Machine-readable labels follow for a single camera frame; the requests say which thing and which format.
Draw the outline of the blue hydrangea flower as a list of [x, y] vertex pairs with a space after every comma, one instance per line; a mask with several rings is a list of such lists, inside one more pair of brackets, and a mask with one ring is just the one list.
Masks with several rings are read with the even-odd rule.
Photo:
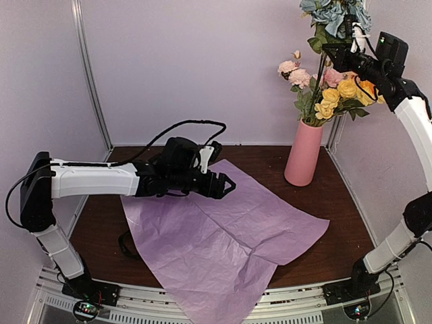
[[[333, 64], [328, 56], [323, 52], [322, 45], [330, 43], [343, 43], [351, 46], [353, 52], [365, 52], [366, 44], [369, 40], [369, 31], [371, 29], [371, 19], [367, 10], [359, 7], [360, 3], [356, 4], [354, 9], [360, 18], [360, 22], [353, 23], [354, 40], [357, 44], [357, 49], [354, 45], [346, 43], [343, 39], [338, 38], [338, 28], [342, 23], [343, 11], [339, 1], [301, 1], [300, 8], [305, 16], [311, 18], [311, 27], [315, 29], [314, 36], [308, 39], [311, 49], [320, 55], [319, 69], [317, 71], [320, 80], [323, 72], [327, 68], [333, 68]], [[357, 76], [355, 72], [342, 72], [344, 79]]]

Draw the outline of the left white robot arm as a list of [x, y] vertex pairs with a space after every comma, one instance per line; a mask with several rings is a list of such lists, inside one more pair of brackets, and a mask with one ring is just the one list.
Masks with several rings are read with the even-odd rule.
[[214, 155], [213, 149], [205, 146], [197, 152], [161, 153], [150, 161], [121, 165], [69, 162], [40, 152], [19, 182], [21, 225], [48, 252], [71, 289], [81, 299], [90, 300], [97, 294], [97, 285], [57, 224], [52, 201], [91, 195], [162, 197], [171, 191], [222, 199], [236, 184], [224, 173], [209, 170]]

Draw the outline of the purple tissue paper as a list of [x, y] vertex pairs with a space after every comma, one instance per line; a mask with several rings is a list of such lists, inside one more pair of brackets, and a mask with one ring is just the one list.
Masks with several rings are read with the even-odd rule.
[[174, 296], [266, 290], [276, 268], [304, 254], [329, 227], [227, 160], [212, 170], [236, 183], [220, 200], [195, 193], [121, 200], [139, 255]]

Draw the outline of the yellow rose bunch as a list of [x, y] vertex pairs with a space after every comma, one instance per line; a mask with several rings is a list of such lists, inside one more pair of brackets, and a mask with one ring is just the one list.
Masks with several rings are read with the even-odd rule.
[[[357, 117], [366, 117], [369, 114], [369, 112], [366, 111], [365, 108], [371, 105], [364, 106], [358, 100], [357, 92], [358, 89], [360, 88], [360, 86], [358, 85], [360, 81], [362, 80], [360, 80], [358, 76], [355, 76], [353, 78], [344, 79], [339, 83], [337, 89], [339, 90], [339, 93], [341, 95], [341, 100], [331, 119], [349, 113], [349, 116], [351, 117], [352, 121], [354, 121]], [[374, 91], [377, 98], [373, 104], [375, 103], [384, 104], [385, 103], [384, 96], [380, 94], [376, 86], [374, 88]]]

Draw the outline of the peach rose stem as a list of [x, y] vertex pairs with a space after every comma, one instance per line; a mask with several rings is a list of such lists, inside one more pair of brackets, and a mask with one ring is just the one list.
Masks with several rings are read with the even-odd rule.
[[301, 67], [302, 53], [296, 50], [292, 53], [292, 59], [283, 61], [278, 65], [277, 73], [280, 77], [290, 83], [290, 90], [296, 93], [295, 108], [299, 110], [298, 119], [306, 119], [310, 116], [313, 90], [311, 89], [311, 80], [315, 78], [307, 70]]

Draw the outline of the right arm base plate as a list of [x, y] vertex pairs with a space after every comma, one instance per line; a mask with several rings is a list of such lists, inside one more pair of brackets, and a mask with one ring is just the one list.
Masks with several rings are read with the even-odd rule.
[[322, 288], [327, 306], [367, 298], [381, 291], [378, 283], [362, 286], [356, 285], [351, 279], [327, 283]]

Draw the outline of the pink and yellow roses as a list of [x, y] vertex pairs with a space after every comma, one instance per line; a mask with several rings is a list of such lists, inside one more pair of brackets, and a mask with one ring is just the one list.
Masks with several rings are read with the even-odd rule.
[[320, 127], [333, 117], [341, 100], [338, 85], [343, 79], [344, 75], [332, 67], [324, 70], [320, 80], [317, 74], [310, 77], [303, 96], [302, 120], [306, 125]]

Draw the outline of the black printed ribbon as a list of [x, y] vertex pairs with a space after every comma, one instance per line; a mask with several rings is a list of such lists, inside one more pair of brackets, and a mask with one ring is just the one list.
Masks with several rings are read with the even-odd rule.
[[138, 253], [133, 253], [127, 246], [126, 246], [126, 238], [127, 237], [131, 237], [131, 231], [127, 230], [125, 231], [123, 234], [121, 234], [117, 240], [118, 244], [119, 244], [119, 248], [121, 250], [121, 252], [123, 253], [123, 255], [125, 257], [128, 257], [130, 259], [134, 259], [137, 261], [142, 261], [141, 256]]

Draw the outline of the fuzzy green orange flower stem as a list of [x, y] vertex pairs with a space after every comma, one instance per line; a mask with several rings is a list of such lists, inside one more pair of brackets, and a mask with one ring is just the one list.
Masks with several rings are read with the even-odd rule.
[[358, 83], [358, 85], [360, 86], [360, 88], [358, 89], [358, 100], [364, 105], [372, 105], [375, 101], [376, 101], [376, 94], [374, 91], [374, 84], [372, 84], [371, 82], [365, 80], [365, 81], [360, 81]]

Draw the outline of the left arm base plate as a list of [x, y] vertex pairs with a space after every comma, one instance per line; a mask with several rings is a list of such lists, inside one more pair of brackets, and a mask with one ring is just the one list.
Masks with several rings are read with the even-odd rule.
[[103, 306], [116, 306], [120, 287], [93, 279], [66, 279], [61, 292], [66, 296], [91, 301]]

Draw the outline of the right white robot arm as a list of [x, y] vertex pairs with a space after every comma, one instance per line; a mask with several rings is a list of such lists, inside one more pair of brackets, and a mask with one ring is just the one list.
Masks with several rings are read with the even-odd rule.
[[[412, 81], [403, 78], [408, 44], [383, 33], [375, 55], [352, 51], [348, 44], [325, 44], [322, 47], [338, 72], [354, 72], [361, 80], [377, 87], [389, 110], [407, 131], [421, 162], [426, 186], [431, 187], [431, 108], [427, 97]], [[431, 193], [406, 205], [403, 218], [395, 230], [375, 249], [355, 262], [346, 283], [350, 297], [360, 298], [376, 282], [380, 273], [404, 256], [431, 231]]]

